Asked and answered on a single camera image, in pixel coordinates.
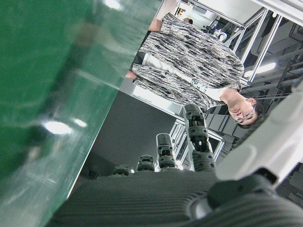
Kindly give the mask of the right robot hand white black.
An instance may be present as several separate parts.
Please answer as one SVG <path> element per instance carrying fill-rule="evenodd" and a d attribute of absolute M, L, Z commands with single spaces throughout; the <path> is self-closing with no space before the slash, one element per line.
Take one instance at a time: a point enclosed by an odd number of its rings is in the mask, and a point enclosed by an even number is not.
<path fill-rule="evenodd" d="M 218 165 L 203 114 L 185 106 L 194 169 L 169 156 L 136 173 L 101 177 L 79 187 L 53 214 L 49 227 L 300 227 L 303 210 L 276 187 L 303 157 L 303 86 Z"/>

